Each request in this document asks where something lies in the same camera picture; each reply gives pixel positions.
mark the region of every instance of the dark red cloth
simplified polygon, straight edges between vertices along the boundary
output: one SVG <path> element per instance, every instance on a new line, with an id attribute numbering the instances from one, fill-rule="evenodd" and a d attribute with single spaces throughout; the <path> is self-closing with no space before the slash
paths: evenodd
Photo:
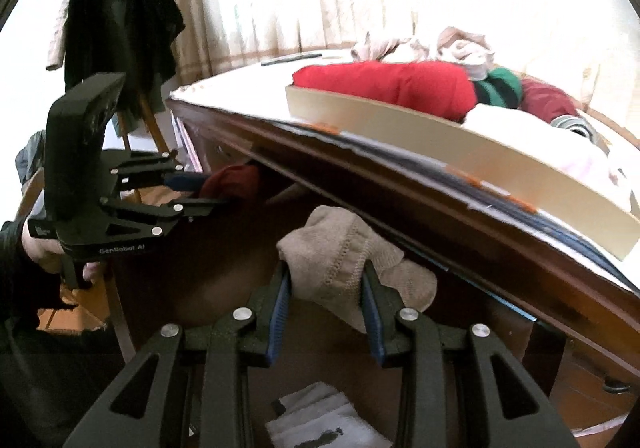
<path id="1" fill-rule="evenodd" d="M 465 70 L 447 62 L 354 62 L 307 66 L 293 85 L 359 96 L 459 121 L 476 105 Z"/>
<path id="2" fill-rule="evenodd" d="M 551 123 L 555 118 L 565 114 L 578 115 L 571 97 L 558 87 L 539 80 L 524 78 L 522 91 L 520 109 L 545 120 L 546 123 Z"/>
<path id="3" fill-rule="evenodd" d="M 254 200 L 258 195 L 260 173 L 255 165 L 233 165 L 212 174 L 200 188 L 198 197 L 203 199 Z"/>

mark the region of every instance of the black sleeve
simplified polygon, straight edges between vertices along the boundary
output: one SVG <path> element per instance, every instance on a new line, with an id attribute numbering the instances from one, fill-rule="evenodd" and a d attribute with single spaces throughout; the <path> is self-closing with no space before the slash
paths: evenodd
<path id="1" fill-rule="evenodd" d="M 145 12 L 158 21 L 163 46 L 170 45 L 184 29 L 184 20 L 175 0 L 144 0 Z"/>
<path id="2" fill-rule="evenodd" d="M 35 316 L 38 309 L 68 309 L 60 300 L 60 277 L 34 263 L 22 247 L 24 218 L 0 231 L 0 319 Z"/>
<path id="3" fill-rule="evenodd" d="M 92 72 L 94 52 L 87 0 L 69 0 L 65 32 L 65 90 L 78 85 Z"/>

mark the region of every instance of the human hand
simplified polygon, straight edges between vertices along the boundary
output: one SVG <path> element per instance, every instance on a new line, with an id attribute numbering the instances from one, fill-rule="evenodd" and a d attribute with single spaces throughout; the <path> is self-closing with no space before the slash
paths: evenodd
<path id="1" fill-rule="evenodd" d="M 62 245 L 55 239 L 36 239 L 31 237 L 25 220 L 22 227 L 22 247 L 27 256 L 47 273 L 62 271 Z M 103 276 L 105 263 L 86 263 L 82 269 L 82 278 L 87 282 L 95 282 Z"/>

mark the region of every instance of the blue gripper pad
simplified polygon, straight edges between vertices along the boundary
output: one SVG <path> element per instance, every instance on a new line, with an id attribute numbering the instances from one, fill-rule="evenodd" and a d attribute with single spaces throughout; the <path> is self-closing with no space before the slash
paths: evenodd
<path id="1" fill-rule="evenodd" d="M 280 261 L 269 285 L 256 289 L 247 307 L 255 311 L 255 330 L 242 338 L 240 350 L 252 367 L 270 367 L 282 349 L 289 314 L 291 276 Z"/>
<path id="2" fill-rule="evenodd" d="M 269 322 L 269 339 L 266 352 L 266 361 L 269 365 L 276 361 L 282 349 L 282 340 L 284 338 L 284 326 L 289 315 L 289 298 L 291 295 L 291 277 L 289 269 L 283 274 L 280 281 L 280 288 L 275 303 L 273 304 L 273 312 Z"/>
<path id="3" fill-rule="evenodd" d="M 176 192 L 199 192 L 209 174 L 201 172 L 172 172 L 164 177 L 164 186 Z"/>
<path id="4" fill-rule="evenodd" d="M 364 325 L 367 330 L 367 340 L 369 341 L 369 350 L 371 355 L 376 359 L 379 365 L 384 365 L 385 343 L 382 339 L 382 318 L 378 312 L 376 301 L 373 298 L 373 290 L 371 284 L 365 274 L 362 274 L 362 315 L 364 317 Z"/>
<path id="5" fill-rule="evenodd" d="M 365 263 L 361 287 L 360 307 L 371 354 L 382 367 L 399 366 L 401 356 L 412 349 L 411 339 L 396 323 L 396 314 L 404 307 L 402 297 L 380 283 L 370 261 Z"/>

